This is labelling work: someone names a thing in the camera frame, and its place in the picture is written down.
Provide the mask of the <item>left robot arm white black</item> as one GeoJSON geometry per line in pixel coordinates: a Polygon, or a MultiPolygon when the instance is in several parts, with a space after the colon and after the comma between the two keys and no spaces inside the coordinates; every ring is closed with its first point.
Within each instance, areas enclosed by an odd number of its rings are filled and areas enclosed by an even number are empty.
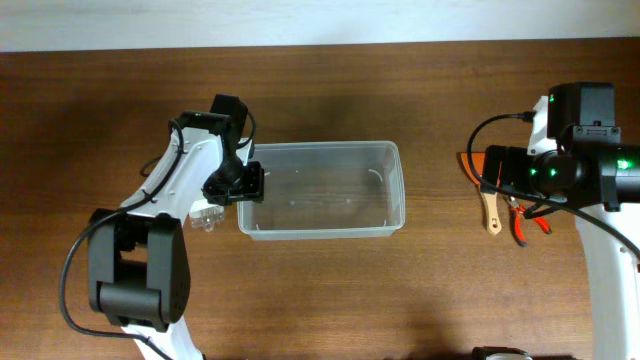
{"type": "Polygon", "coordinates": [[[253,117],[218,94],[207,112],[170,121],[170,142],[141,187],[116,210],[97,210],[88,236],[89,304],[147,359],[201,359],[184,318],[191,275],[183,227],[197,201],[225,208],[264,198],[253,160],[253,117]]]}

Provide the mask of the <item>clear plastic container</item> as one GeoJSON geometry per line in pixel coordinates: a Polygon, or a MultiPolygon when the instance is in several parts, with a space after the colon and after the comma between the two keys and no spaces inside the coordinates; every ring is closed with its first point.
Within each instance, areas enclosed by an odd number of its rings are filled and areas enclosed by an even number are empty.
{"type": "Polygon", "coordinates": [[[258,144],[264,199],[238,204],[255,241],[389,237],[405,225],[397,145],[388,140],[258,144]]]}

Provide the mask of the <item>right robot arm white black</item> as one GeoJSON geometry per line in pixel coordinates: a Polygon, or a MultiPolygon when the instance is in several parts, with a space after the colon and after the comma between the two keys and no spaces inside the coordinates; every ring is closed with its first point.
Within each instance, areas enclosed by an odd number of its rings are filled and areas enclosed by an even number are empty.
{"type": "Polygon", "coordinates": [[[534,220],[574,215],[587,264],[596,359],[639,356],[639,148],[621,140],[615,90],[553,86],[534,109],[526,147],[491,145],[472,178],[483,192],[531,202],[534,220]]]}

